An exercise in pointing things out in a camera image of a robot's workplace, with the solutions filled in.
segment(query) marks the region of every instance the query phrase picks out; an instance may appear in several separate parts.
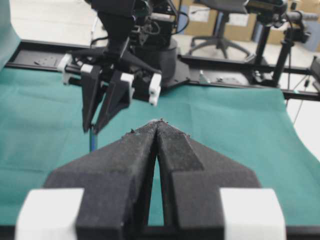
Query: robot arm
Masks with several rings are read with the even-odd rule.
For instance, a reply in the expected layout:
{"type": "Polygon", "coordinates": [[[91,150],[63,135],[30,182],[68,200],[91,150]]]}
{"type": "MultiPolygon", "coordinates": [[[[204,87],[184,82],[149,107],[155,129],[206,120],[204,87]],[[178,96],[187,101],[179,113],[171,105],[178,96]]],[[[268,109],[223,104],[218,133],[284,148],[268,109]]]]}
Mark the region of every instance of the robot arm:
{"type": "Polygon", "coordinates": [[[119,111],[129,107],[132,98],[157,105],[164,70],[144,62],[136,48],[141,52],[144,45],[154,49],[170,45],[177,24],[172,21],[169,27],[160,27],[168,25],[155,21],[151,15],[159,9],[170,15],[177,11],[171,0],[85,1],[97,11],[108,33],[107,46],[70,52],[58,69],[65,84],[82,87],[83,130],[86,133],[93,129],[98,134],[119,111]],[[93,124],[100,103],[97,122],[93,124]]]}

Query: white bracket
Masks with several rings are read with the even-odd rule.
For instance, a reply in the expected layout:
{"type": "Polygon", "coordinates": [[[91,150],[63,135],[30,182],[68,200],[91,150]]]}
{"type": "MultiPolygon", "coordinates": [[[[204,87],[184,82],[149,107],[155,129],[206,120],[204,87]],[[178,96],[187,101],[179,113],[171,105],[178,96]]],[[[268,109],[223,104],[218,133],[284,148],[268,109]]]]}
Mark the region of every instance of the white bracket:
{"type": "Polygon", "coordinates": [[[71,73],[67,73],[66,72],[66,66],[68,64],[70,64],[70,63],[72,63],[72,56],[71,56],[71,54],[66,54],[61,59],[61,61],[59,62],[58,66],[56,67],[57,70],[62,73],[62,82],[65,85],[69,84],[69,79],[72,76],[71,73]]]}
{"type": "Polygon", "coordinates": [[[34,189],[19,213],[15,240],[77,240],[84,188],[34,189]]]}
{"type": "Polygon", "coordinates": [[[135,76],[129,73],[122,73],[121,81],[127,82],[129,84],[129,96],[130,96],[130,103],[135,93],[135,89],[132,87],[132,83],[135,80],[135,76]]]}
{"type": "Polygon", "coordinates": [[[158,100],[161,92],[161,80],[161,74],[154,73],[149,85],[149,103],[155,107],[158,105],[158,100]]]}

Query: black tube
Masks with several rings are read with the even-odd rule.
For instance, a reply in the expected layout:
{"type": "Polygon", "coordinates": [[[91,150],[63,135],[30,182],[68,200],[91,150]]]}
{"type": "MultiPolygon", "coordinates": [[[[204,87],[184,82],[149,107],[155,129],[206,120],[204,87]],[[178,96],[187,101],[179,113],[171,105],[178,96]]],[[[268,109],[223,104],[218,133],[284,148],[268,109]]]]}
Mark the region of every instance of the black tube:
{"type": "Polygon", "coordinates": [[[290,49],[295,45],[293,42],[289,42],[286,40],[282,41],[281,44],[282,44],[281,52],[272,76],[272,79],[274,81],[274,87],[278,85],[281,74],[284,72],[286,60],[287,60],[288,54],[290,53],[290,49]]]}
{"type": "Polygon", "coordinates": [[[260,65],[262,63],[262,59],[264,57],[264,51],[267,45],[270,30],[271,30],[270,26],[263,26],[258,47],[255,52],[256,57],[255,57],[254,64],[256,65],[260,65]]]}
{"type": "Polygon", "coordinates": [[[292,22],[299,22],[301,20],[318,21],[319,19],[319,15],[317,13],[303,12],[303,11],[292,11],[292,12],[288,12],[286,15],[292,22]]]}

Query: white plastic part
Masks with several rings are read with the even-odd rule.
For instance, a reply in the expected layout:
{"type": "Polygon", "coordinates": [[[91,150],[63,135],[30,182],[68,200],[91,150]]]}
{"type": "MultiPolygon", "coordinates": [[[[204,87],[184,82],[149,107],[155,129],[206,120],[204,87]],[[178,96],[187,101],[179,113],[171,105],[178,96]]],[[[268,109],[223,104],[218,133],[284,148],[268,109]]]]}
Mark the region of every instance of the white plastic part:
{"type": "Polygon", "coordinates": [[[92,66],[92,65],[83,64],[82,67],[81,67],[81,69],[80,69],[80,71],[81,71],[82,73],[87,73],[87,74],[89,74],[89,73],[91,73],[91,71],[92,71],[93,68],[94,68],[94,66],[92,66]]]}
{"type": "Polygon", "coordinates": [[[135,80],[135,76],[124,72],[124,73],[122,73],[120,80],[129,83],[129,95],[130,95],[130,103],[131,103],[132,98],[135,93],[135,89],[132,87],[132,83],[135,80]]]}
{"type": "Polygon", "coordinates": [[[72,62],[71,54],[66,54],[63,56],[61,61],[59,62],[58,66],[56,67],[59,72],[62,73],[62,82],[63,84],[68,85],[69,79],[72,76],[71,73],[66,72],[66,66],[72,62]]]}
{"type": "Polygon", "coordinates": [[[161,92],[161,80],[161,74],[154,73],[149,85],[149,103],[155,107],[158,105],[158,100],[161,92]]]}
{"type": "Polygon", "coordinates": [[[220,188],[225,240],[286,240],[276,193],[265,188],[220,188]]]}
{"type": "Polygon", "coordinates": [[[83,188],[31,190],[21,208],[15,240],[77,240],[83,188]]]}

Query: black foam pad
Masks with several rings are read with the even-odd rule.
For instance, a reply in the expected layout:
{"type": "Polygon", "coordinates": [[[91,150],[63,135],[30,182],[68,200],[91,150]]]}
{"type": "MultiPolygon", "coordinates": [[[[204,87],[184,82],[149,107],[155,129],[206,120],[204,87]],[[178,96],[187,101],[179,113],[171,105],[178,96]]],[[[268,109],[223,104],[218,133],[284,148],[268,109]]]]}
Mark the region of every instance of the black foam pad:
{"type": "Polygon", "coordinates": [[[148,223],[156,155],[164,223],[181,239],[223,237],[221,187],[260,187],[252,170],[163,121],[54,170],[44,187],[85,189],[79,240],[123,240],[148,223]]]}
{"type": "Polygon", "coordinates": [[[260,188],[255,173],[164,122],[157,132],[165,223],[183,239],[223,237],[220,188],[260,188]]]}
{"type": "Polygon", "coordinates": [[[154,169],[156,131],[157,123],[147,124],[49,175],[45,188],[84,188],[76,220],[78,233],[100,231],[101,239],[124,239],[125,223],[134,220],[134,204],[145,199],[140,190],[151,194],[153,174],[147,173],[154,169]]]}

